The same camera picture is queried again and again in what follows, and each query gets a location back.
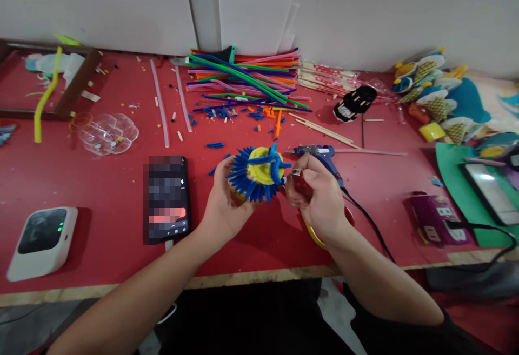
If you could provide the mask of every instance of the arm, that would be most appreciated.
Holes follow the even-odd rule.
[[[175,302],[198,268],[243,227],[258,204],[237,207],[226,175],[215,172],[204,217],[193,233],[99,300],[49,348],[54,354],[131,354]]]
[[[342,192],[333,175],[310,155],[296,166],[314,190],[308,203],[287,184],[287,197],[321,236],[358,302],[386,320],[416,325],[439,325],[440,307],[411,277],[382,256],[346,220]]]

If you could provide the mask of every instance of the hand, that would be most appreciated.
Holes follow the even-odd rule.
[[[233,202],[227,180],[233,160],[234,156],[229,157],[216,166],[215,183],[209,193],[204,217],[197,228],[211,234],[221,246],[241,231],[249,217],[261,205],[259,202],[245,201],[237,206]]]
[[[352,229],[344,215],[342,191],[335,177],[315,157],[303,155],[294,169],[303,170],[303,178],[314,190],[311,201],[294,188],[292,175],[287,181],[287,198],[290,204],[301,210],[305,222],[310,225],[325,243],[336,240],[343,231]]]

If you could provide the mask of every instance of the table surface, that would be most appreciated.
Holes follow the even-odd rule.
[[[124,113],[140,130],[132,147],[120,155],[96,156],[88,152],[67,122],[43,122],[43,143],[35,144],[31,120],[17,120],[19,125],[8,144],[0,149],[0,305],[36,303],[44,300],[102,296],[139,269],[164,253],[164,244],[143,244],[143,165],[149,156],[182,155],[188,159],[192,221],[201,220],[213,178],[208,172],[227,154],[246,146],[271,146],[269,130],[275,120],[257,121],[241,113],[224,123],[207,120],[205,114],[193,113],[197,121],[188,133],[181,102],[175,89],[175,73],[170,62],[157,69],[166,116],[177,112],[175,122],[167,121],[170,147],[164,147],[159,109],[155,105],[155,85],[150,58],[129,53],[105,52],[102,68],[107,75],[94,74],[93,87],[87,90],[101,100],[93,103],[81,98],[76,111]],[[9,75],[0,77],[0,94],[25,97],[41,91],[35,73],[24,70],[16,62],[4,65]],[[363,74],[390,83],[387,74]],[[186,68],[181,68],[182,82],[189,81]],[[338,122],[331,111],[335,101],[320,92],[299,88],[296,95],[311,96],[308,105],[314,113],[305,118],[326,126],[361,144],[361,122]],[[200,93],[185,95],[188,110],[195,103],[212,104]],[[280,151],[298,145],[346,145],[297,124],[284,114],[279,141]],[[425,245],[417,233],[417,224],[407,202],[413,191],[447,195],[444,188],[434,186],[431,177],[439,176],[434,160],[434,144],[426,143],[416,124],[398,122],[393,105],[375,104],[366,113],[368,119],[383,122],[364,123],[365,148],[407,152],[405,157],[337,154],[334,162],[344,177],[351,195],[370,213],[385,242],[403,268],[452,264],[453,257],[465,263],[489,260],[495,250],[480,253],[476,245],[438,248]],[[2,125],[11,121],[2,119]],[[177,131],[184,141],[180,142]],[[222,149],[208,149],[206,143],[223,142]],[[287,155],[286,159],[297,159]],[[380,243],[367,219],[350,202],[346,205],[355,218],[355,227],[379,251]],[[48,276],[11,283],[6,272],[28,215],[34,211],[57,207],[78,207],[80,214],[64,266]],[[470,254],[459,254],[470,251]],[[330,255],[320,249],[308,235],[298,211],[288,205],[282,194],[270,204],[262,205],[240,234],[209,259],[196,273],[190,287],[220,286],[261,280],[286,280],[337,274]]]

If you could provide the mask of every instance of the black power cord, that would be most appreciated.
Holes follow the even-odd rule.
[[[504,250],[502,250],[501,252],[497,253],[496,256],[486,266],[482,267],[481,269],[472,270],[472,269],[464,269],[462,267],[451,267],[451,266],[444,267],[445,269],[457,270],[457,271],[466,271],[466,272],[473,272],[473,273],[486,272],[497,262],[497,260],[499,258],[501,258],[506,253],[508,253],[510,251],[513,251],[515,249],[515,247],[517,247],[517,239],[515,238],[514,235],[512,235],[508,231],[505,231],[504,229],[501,229],[501,228],[493,226],[493,225],[472,224],[472,223],[457,222],[457,221],[452,221],[452,220],[445,220],[445,224],[446,224],[446,226],[448,226],[451,229],[474,229],[474,228],[479,228],[479,229],[488,229],[488,230],[499,231],[499,232],[504,233],[505,235],[507,235],[510,238],[510,240],[512,241],[512,244],[509,247],[507,247]]]
[[[382,244],[382,248],[384,248],[384,250],[388,254],[389,259],[391,259],[391,261],[396,264],[395,258],[393,258],[393,255],[391,255],[391,252],[389,252],[389,248],[386,246],[384,238],[382,237],[382,234],[380,233],[380,230],[378,229],[377,224],[375,224],[375,222],[373,221],[371,216],[366,212],[366,210],[363,207],[361,207],[360,204],[357,201],[355,201],[353,199],[353,197],[350,195],[350,193],[346,190],[345,187],[342,187],[341,190],[344,192],[344,194],[346,194],[348,196],[348,198],[351,200],[351,202],[353,202],[357,206],[357,208],[359,208],[361,210],[361,212],[369,220],[369,222],[373,226],[373,229],[375,230],[375,233],[377,234],[377,237],[378,237],[378,240],[380,241],[380,244]]]
[[[12,320],[2,321],[2,322],[0,323],[0,325],[11,324],[11,323],[14,323],[15,321],[22,320],[22,319],[24,319],[25,317],[27,317],[27,316],[33,314],[34,312],[40,310],[40,309],[43,308],[45,305],[46,305],[46,304],[41,304],[40,306],[38,306],[38,307],[34,308],[33,310],[31,310],[29,313],[24,314],[23,316],[20,316],[20,317],[14,318],[14,319],[12,319]]]

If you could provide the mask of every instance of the phone screen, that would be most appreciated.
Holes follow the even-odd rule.
[[[145,243],[157,244],[185,236],[191,231],[186,159],[150,157],[145,174],[148,178],[144,200]]]
[[[485,165],[462,164],[460,167],[496,222],[500,225],[519,224],[519,211]]]

